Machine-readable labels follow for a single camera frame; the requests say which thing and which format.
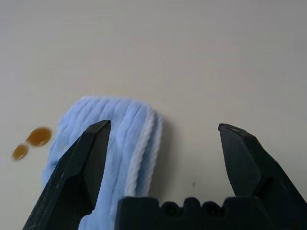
white stitched edge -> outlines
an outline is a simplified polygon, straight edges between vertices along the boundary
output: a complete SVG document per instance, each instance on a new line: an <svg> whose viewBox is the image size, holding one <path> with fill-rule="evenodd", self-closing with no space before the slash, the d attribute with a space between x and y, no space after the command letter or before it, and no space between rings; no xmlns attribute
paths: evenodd
<svg viewBox="0 0 307 230"><path fill-rule="evenodd" d="M160 148L160 143L161 143L163 121L162 121L162 117L160 114L157 113L156 117L157 117L157 130L156 130L156 134L153 140L154 143L153 143L150 155L149 155L148 170L147 170L147 175L144 179L144 186L141 191L141 196L148 196L149 189L150 189L150 183L153 177L154 167L155 167L157 157L158 157L158 150Z"/></svg>
<svg viewBox="0 0 307 230"><path fill-rule="evenodd" d="M143 130L140 133L140 139L135 147L126 182L125 196L135 196L136 192L136 182L139 175L139 170L141 167L141 162L143 160L143 154L145 148L148 144L150 134L154 126L154 111L149 108L148 115L146 117Z"/></svg>

blue cloth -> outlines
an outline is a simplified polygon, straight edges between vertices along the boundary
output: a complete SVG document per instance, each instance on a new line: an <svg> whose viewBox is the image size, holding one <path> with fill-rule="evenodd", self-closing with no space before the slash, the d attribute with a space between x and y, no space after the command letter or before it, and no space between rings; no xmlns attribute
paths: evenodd
<svg viewBox="0 0 307 230"><path fill-rule="evenodd" d="M123 196L148 195L160 145L162 119L148 104L84 97L59 124L43 171L44 186L65 151L89 125L101 120L112 123L105 171L96 208L81 220L80 230L114 229L118 200Z"/></svg>

tabletop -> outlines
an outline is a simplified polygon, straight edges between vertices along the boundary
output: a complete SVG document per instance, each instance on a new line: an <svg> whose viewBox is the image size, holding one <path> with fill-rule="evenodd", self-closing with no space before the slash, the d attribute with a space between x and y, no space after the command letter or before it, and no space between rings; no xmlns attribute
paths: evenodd
<svg viewBox="0 0 307 230"><path fill-rule="evenodd" d="M0 223L21 229L49 142L12 160L84 95L149 103L164 118L150 195L233 196L219 123L255 135L307 198L307 2L11 0L0 3Z"/></svg>

brown liquid drop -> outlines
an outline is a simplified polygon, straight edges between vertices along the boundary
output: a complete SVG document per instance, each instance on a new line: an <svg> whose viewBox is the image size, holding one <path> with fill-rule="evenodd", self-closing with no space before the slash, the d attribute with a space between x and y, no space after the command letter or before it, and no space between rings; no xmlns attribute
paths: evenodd
<svg viewBox="0 0 307 230"><path fill-rule="evenodd" d="M28 151L29 151L29 149L25 144L19 144L14 149L12 156L13 156L14 160L18 161L18 160L24 158L28 154Z"/></svg>
<svg viewBox="0 0 307 230"><path fill-rule="evenodd" d="M33 146L43 146L51 139L51 129L48 127L39 127L33 130L26 141Z"/></svg>

liquid droplet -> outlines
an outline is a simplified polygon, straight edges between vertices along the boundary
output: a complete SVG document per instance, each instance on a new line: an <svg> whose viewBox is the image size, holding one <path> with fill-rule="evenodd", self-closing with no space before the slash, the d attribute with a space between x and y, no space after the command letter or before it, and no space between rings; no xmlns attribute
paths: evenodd
<svg viewBox="0 0 307 230"><path fill-rule="evenodd" d="M16 161L19 161L20 159L24 158L28 154L28 147L25 144L19 144L14 149L13 152L13 159Z"/></svg>
<svg viewBox="0 0 307 230"><path fill-rule="evenodd" d="M33 130L27 137L26 141L32 146L46 145L52 136L52 131L48 127L39 127Z"/></svg>

